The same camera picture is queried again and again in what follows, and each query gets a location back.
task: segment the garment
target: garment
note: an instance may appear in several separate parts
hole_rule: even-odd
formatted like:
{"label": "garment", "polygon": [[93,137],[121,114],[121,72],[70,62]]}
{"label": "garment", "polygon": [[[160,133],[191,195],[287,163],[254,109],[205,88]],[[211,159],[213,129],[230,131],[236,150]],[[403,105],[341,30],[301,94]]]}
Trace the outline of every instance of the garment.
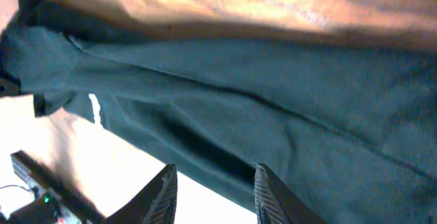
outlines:
{"label": "garment", "polygon": [[19,5],[0,63],[37,116],[63,107],[94,122],[95,94],[104,128],[252,211],[257,163],[328,223],[424,223],[436,209],[436,55],[156,41]]}

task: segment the fabric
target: fabric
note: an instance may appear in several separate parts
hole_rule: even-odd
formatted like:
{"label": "fabric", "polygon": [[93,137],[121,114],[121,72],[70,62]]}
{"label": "fabric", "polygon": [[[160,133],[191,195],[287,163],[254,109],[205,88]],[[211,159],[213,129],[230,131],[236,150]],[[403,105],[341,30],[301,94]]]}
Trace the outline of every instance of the fabric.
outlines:
{"label": "fabric", "polygon": [[104,128],[252,211],[256,163],[329,223],[425,223],[436,209],[436,55],[155,41],[19,4],[0,63],[37,116],[64,107],[93,122],[95,94]]}

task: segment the wooden surface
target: wooden surface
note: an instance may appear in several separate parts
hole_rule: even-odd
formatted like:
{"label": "wooden surface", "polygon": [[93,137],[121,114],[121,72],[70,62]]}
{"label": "wooden surface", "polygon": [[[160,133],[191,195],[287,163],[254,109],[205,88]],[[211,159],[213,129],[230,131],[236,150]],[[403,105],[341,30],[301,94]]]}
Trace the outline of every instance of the wooden surface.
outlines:
{"label": "wooden surface", "polygon": [[[437,0],[53,1],[154,38],[234,36],[437,52]],[[16,8],[16,0],[1,0],[0,28]],[[30,97],[0,99],[0,125],[2,135],[9,136],[2,156],[25,149],[106,215],[123,206],[163,167],[150,155],[65,111],[33,118]],[[138,173],[138,164],[147,169]],[[177,214],[192,214],[196,202],[203,209],[197,215],[177,217],[179,223],[205,223],[209,216],[214,216],[209,223],[236,221],[226,219],[227,215],[241,216],[239,223],[255,222],[247,221],[253,214],[184,179],[181,182],[188,183],[180,186],[185,190],[179,192]],[[223,203],[222,214],[208,210],[208,204],[199,205],[203,201]]]}
{"label": "wooden surface", "polygon": [[246,36],[429,51],[437,42],[437,0],[56,1],[156,38]]}

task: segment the wood grain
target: wood grain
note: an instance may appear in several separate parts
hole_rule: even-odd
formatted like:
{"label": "wood grain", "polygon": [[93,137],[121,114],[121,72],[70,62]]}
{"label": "wood grain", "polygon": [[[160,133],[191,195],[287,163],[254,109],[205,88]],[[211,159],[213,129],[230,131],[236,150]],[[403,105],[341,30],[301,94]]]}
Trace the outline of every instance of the wood grain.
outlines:
{"label": "wood grain", "polygon": [[437,0],[56,1],[155,38],[237,36],[436,51]]}

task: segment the black cable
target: black cable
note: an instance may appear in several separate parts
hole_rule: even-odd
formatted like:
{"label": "black cable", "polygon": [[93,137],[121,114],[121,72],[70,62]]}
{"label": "black cable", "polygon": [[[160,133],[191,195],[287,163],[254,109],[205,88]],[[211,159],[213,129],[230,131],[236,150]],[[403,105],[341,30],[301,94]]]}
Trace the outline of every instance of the black cable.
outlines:
{"label": "black cable", "polygon": [[12,184],[12,185],[2,186],[2,187],[0,187],[0,190],[1,190],[1,189],[8,188],[8,187],[19,187],[19,188],[21,188],[21,189],[23,189],[23,190],[25,190],[25,191],[30,192],[30,193],[33,192],[31,189],[25,188],[24,186],[19,186],[19,185],[14,185],[14,184]]}

